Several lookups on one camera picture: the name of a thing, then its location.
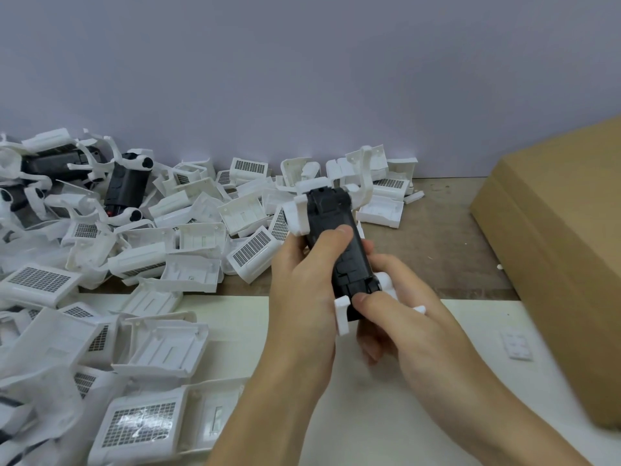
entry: brown table surface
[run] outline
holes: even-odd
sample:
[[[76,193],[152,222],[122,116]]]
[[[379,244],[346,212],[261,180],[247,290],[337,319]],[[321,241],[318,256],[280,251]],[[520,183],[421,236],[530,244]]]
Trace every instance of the brown table surface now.
[[[442,298],[517,300],[468,210],[484,180],[415,179],[415,188],[425,191],[425,197],[404,206],[398,229],[363,223],[366,238],[373,240],[377,252],[397,255]],[[252,284],[239,276],[225,276],[217,294],[267,296],[270,282],[269,269]],[[133,289],[115,277],[93,292],[130,293]]]

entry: wall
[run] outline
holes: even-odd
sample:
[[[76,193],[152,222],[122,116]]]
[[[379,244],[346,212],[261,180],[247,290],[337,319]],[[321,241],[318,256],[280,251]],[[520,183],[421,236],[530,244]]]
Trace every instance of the wall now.
[[[1,0],[0,129],[161,161],[342,156],[419,176],[621,112],[621,0]]]

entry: cardboard box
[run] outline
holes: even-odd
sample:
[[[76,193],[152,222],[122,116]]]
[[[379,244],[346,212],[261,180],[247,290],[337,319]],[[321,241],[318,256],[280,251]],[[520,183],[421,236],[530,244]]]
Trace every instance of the cardboard box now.
[[[504,156],[470,209],[591,420],[621,426],[621,116]]]

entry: pile of plastic parts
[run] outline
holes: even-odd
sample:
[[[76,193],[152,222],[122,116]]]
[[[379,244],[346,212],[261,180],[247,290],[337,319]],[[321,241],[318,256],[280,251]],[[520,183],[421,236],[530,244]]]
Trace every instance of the pile of plastic parts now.
[[[325,176],[310,158],[272,176],[241,158],[220,172],[210,158],[171,167],[84,133],[0,140],[0,466],[87,455],[89,466],[130,465],[211,449],[246,380],[190,384],[209,330],[173,313],[183,293],[214,293],[225,274],[254,281],[290,227],[304,234],[286,217],[299,197],[370,188],[369,151],[373,192],[354,206],[359,222],[398,227],[404,203],[423,196],[416,159],[387,160],[383,146],[363,148],[364,165],[363,149],[328,161]],[[136,286],[121,305],[81,301],[79,288],[112,277]]]

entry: black plastic device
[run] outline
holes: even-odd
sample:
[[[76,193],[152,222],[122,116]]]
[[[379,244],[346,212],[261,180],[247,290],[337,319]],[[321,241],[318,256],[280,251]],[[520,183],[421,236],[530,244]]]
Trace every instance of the black plastic device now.
[[[128,160],[133,160],[137,156],[133,152],[123,154],[123,158]],[[143,165],[151,167],[153,160],[145,156]],[[150,174],[150,170],[129,170],[119,163],[114,163],[113,174],[104,199],[105,213],[113,217],[121,214],[127,207],[140,207]]]
[[[353,228],[353,239],[347,248],[338,257],[332,270],[332,288],[334,297],[349,296],[351,299],[356,293],[371,294],[380,291],[379,281],[373,274],[369,260],[356,222],[352,215],[352,198],[342,188],[321,187],[312,189],[308,193],[307,213],[310,233],[306,242],[313,248],[319,235],[327,229],[337,228],[347,224]],[[347,320],[357,321],[363,316],[350,305],[347,308]]]
[[[97,147],[89,146],[89,151],[99,163],[103,163],[104,156]],[[25,155],[22,158],[22,172],[49,176],[50,179],[73,181],[87,179],[88,170],[69,170],[67,164],[86,165],[88,160],[74,144],[43,150],[36,155]]]

